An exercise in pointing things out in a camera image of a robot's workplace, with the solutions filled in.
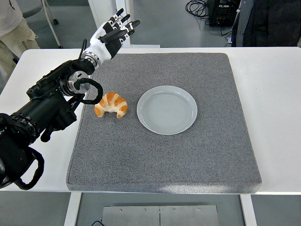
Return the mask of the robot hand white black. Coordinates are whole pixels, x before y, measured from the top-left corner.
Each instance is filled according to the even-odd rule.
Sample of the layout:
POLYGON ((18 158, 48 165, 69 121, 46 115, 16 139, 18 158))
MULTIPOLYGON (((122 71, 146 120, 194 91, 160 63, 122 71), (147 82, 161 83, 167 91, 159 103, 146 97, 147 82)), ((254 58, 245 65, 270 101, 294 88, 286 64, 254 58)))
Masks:
POLYGON ((121 8, 110 19, 104 22, 90 39, 90 45, 81 54, 81 58, 92 62, 95 67, 104 61, 115 57, 123 43, 134 34, 135 28, 141 23, 139 20, 127 22, 130 15, 121 18, 124 11, 121 8))

